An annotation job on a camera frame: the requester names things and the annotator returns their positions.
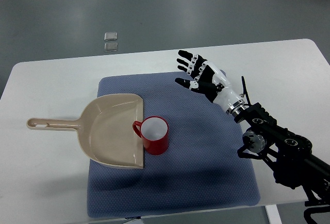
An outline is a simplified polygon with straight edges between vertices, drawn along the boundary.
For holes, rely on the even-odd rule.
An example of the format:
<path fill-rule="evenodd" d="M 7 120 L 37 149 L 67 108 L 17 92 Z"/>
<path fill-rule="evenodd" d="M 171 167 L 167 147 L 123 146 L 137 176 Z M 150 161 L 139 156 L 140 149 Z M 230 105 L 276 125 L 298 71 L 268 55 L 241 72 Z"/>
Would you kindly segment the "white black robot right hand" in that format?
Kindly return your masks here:
<path fill-rule="evenodd" d="M 193 92 L 200 93 L 213 104 L 219 105 L 222 110 L 236 117 L 245 109 L 245 102 L 237 94 L 225 74 L 212 62 L 202 56 L 179 50 L 177 68 L 192 79 L 176 78 L 175 82 Z"/>

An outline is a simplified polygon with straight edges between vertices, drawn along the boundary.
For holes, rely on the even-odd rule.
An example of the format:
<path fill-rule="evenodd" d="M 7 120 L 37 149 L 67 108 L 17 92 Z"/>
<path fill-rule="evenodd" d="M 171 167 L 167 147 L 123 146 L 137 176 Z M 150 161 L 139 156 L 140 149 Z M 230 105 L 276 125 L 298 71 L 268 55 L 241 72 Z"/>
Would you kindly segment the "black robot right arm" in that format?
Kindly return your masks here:
<path fill-rule="evenodd" d="M 242 136 L 238 157 L 262 160 L 273 171 L 276 183 L 291 189 L 302 187 L 308 199 L 307 223 L 315 223 L 314 214 L 329 212 L 329 165 L 312 154 L 310 140 L 280 127 L 258 102 L 240 106 L 234 120 L 250 125 Z"/>

